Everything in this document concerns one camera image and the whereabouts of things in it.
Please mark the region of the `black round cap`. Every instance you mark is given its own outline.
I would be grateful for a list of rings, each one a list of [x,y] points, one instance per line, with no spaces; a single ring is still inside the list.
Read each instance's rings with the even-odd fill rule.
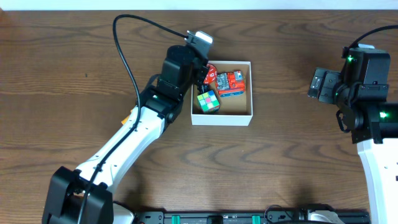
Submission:
[[[208,92],[209,89],[210,89],[210,87],[207,84],[201,84],[201,85],[197,86],[197,90],[198,90],[200,95]]]

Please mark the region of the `red polyhedral die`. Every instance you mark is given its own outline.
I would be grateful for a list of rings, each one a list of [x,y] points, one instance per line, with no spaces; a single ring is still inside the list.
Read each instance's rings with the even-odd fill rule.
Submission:
[[[216,67],[211,63],[208,63],[206,65],[206,67],[208,68],[208,73],[203,82],[204,82],[204,84],[209,85],[216,80],[218,71],[217,71]]]

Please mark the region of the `multicolour puzzle cube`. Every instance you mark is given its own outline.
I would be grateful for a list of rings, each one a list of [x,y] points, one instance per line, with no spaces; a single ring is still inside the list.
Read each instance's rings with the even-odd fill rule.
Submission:
[[[220,108],[220,103],[213,90],[197,96],[197,102],[203,113],[215,113]]]

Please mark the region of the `red grey toy truck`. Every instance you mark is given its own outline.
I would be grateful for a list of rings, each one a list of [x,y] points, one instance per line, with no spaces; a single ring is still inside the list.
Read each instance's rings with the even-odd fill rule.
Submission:
[[[222,98],[242,95],[245,87],[243,73],[240,70],[223,72],[216,76],[216,89]]]

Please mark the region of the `orange rubber duck toy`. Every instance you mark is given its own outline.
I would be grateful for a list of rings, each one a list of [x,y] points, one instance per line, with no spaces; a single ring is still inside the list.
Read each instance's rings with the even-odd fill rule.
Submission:
[[[122,124],[122,125],[125,125],[127,122],[129,122],[129,121],[131,120],[130,117],[131,117],[133,111],[134,111],[134,110],[131,109],[131,110],[130,110],[130,114],[127,115],[127,116],[121,121],[121,124]]]

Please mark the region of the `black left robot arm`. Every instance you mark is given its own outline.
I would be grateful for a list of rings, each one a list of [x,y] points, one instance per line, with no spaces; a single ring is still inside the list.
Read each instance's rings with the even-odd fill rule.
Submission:
[[[144,149],[175,121],[183,98],[207,72],[209,47],[174,45],[167,51],[156,85],[148,84],[121,129],[75,170],[52,176],[42,223],[132,223],[134,213],[113,202],[126,172]]]

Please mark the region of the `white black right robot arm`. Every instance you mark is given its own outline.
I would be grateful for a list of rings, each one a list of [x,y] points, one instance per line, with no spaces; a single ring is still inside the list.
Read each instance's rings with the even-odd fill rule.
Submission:
[[[307,95],[336,105],[342,132],[361,159],[372,223],[397,223],[397,103],[387,102],[391,57],[359,44],[343,52],[342,71],[316,68]]]

